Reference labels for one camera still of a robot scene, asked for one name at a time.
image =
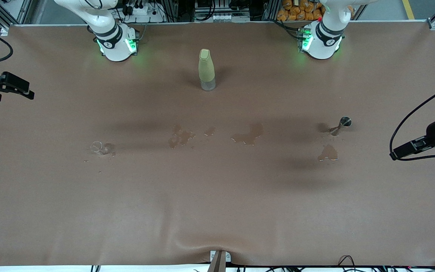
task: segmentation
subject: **green indicator light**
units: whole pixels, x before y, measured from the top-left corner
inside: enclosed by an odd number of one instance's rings
[[[135,42],[134,41],[125,39],[125,43],[127,44],[128,50],[130,50],[130,52],[135,52]]]
[[[102,54],[104,54],[104,52],[103,52],[103,48],[102,48],[102,44],[100,43],[99,40],[97,40],[97,43],[98,43],[98,46],[99,46],[99,48],[100,48],[100,52],[102,52]]]

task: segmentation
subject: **clear bottle bottom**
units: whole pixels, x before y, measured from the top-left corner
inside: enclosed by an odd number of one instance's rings
[[[201,88],[204,91],[212,91],[216,88],[216,78],[214,77],[211,81],[205,82],[201,80]]]

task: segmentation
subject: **floor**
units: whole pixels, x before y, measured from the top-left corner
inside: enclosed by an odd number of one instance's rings
[[[404,6],[410,5],[412,14]],[[435,13],[435,0],[380,0],[369,6],[360,20],[427,19]],[[82,20],[53,0],[40,0],[32,22],[35,24],[81,24]]]

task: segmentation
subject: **brown tablecloth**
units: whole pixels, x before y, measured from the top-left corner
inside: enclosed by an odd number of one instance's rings
[[[0,72],[36,95],[0,102],[0,265],[195,263],[214,249],[247,265],[434,265],[435,159],[393,162],[388,144],[435,93],[435,31],[345,34],[319,61],[274,24],[149,26],[138,56],[115,63],[83,27],[11,27]],[[352,127],[322,132],[342,116]],[[395,146],[433,121],[435,100]],[[175,125],[195,136],[171,149]],[[231,139],[250,126],[254,145]],[[320,162],[328,145],[338,160]]]

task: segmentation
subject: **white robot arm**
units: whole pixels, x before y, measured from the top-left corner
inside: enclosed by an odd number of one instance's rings
[[[117,0],[55,0],[83,19],[92,29],[100,51],[109,60],[120,62],[137,52],[138,38],[135,29],[117,23],[108,10],[117,5]]]
[[[309,41],[303,42],[302,50],[316,59],[328,59],[338,50],[343,30],[352,17],[348,6],[368,5],[376,1],[378,0],[321,0],[326,12],[321,21],[305,26],[311,29],[311,37]]]

